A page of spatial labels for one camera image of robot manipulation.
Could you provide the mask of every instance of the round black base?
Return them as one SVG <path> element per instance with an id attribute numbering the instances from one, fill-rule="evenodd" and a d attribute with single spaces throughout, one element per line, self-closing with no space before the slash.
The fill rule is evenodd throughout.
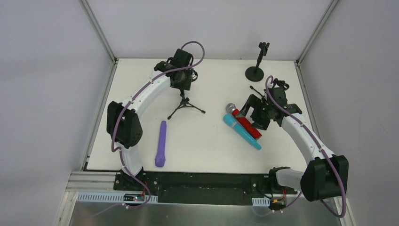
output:
<path id="1" fill-rule="evenodd" d="M 245 77 L 250 81 L 261 81 L 264 77 L 264 73 L 260 68 L 255 72 L 255 68 L 255 66 L 249 67 L 245 71 Z"/>

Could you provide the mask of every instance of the gray wall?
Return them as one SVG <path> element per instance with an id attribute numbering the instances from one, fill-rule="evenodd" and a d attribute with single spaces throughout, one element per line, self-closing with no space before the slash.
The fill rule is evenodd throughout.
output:
<path id="1" fill-rule="evenodd" d="M 0 30 L 0 225 L 53 225 L 111 62 L 77 0 L 2 0 Z"/>
<path id="2" fill-rule="evenodd" d="M 398 225 L 399 1 L 342 0 L 302 64 L 358 225 Z"/>
<path id="3" fill-rule="evenodd" d="M 166 58 L 201 42 L 207 58 L 297 59 L 330 0 L 89 0 L 117 57 Z M 192 48 L 200 57 L 200 48 Z"/>

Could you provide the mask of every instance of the black tripod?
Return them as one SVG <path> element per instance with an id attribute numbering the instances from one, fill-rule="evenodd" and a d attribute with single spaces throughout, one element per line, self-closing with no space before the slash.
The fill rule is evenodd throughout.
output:
<path id="1" fill-rule="evenodd" d="M 205 114 L 205 111 L 204 111 L 204 110 L 201 110 L 201 109 L 197 108 L 196 106 L 194 106 L 194 105 L 188 103 L 188 102 L 190 101 L 190 99 L 189 99 L 188 97 L 187 97 L 187 98 L 185 97 L 185 95 L 184 95 L 184 89 L 181 89 L 181 90 L 180 90 L 180 96 L 182 97 L 182 101 L 180 101 L 180 105 L 179 105 L 179 106 L 172 112 L 172 114 L 168 117 L 168 120 L 172 118 L 173 114 L 174 114 L 177 110 L 179 110 L 179 109 L 181 109 L 181 108 L 185 108 L 185 107 L 193 107 L 193 108 L 195 108 L 195 109 L 197 109 L 197 110 L 199 110 L 200 112 L 202 112 L 202 113 Z"/>

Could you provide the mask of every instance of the teal microphone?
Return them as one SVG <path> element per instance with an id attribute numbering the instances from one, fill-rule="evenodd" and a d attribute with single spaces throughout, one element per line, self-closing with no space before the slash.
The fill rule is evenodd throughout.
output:
<path id="1" fill-rule="evenodd" d="M 233 128 L 244 140 L 246 140 L 250 145 L 252 145 L 257 150 L 260 150 L 262 147 L 258 144 L 246 129 L 240 125 L 240 123 L 232 116 L 231 114 L 226 114 L 223 117 L 223 121 Z"/>

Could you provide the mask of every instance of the white tabletop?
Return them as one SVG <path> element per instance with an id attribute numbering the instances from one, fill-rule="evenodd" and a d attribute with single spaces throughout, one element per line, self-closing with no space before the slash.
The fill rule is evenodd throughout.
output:
<path id="1" fill-rule="evenodd" d="M 90 154 L 88 170 L 120 170 L 118 153 L 111 152 L 111 136 L 106 132 L 106 110 L 111 101 L 119 102 L 135 92 L 149 78 L 161 59 L 120 59 L 100 126 Z M 297 104 L 310 122 L 299 80 L 292 61 L 263 61 L 265 77 L 261 82 L 250 82 L 244 72 L 255 60 L 204 60 L 195 67 L 199 78 L 186 97 L 206 114 L 185 108 L 178 110 L 171 120 L 167 117 L 180 103 L 180 92 L 170 88 L 162 93 L 140 118 L 143 137 L 139 142 L 140 158 L 147 171 L 267 173 L 273 167 L 289 166 L 305 170 L 305 160 L 291 137 L 271 122 L 258 143 L 260 151 L 249 145 L 222 120 L 225 107 L 234 103 L 239 109 L 254 86 L 262 91 L 267 76 L 273 75 L 290 85 L 286 91 L 288 103 Z M 167 137 L 163 168 L 154 164 L 160 123 L 167 121 Z"/>

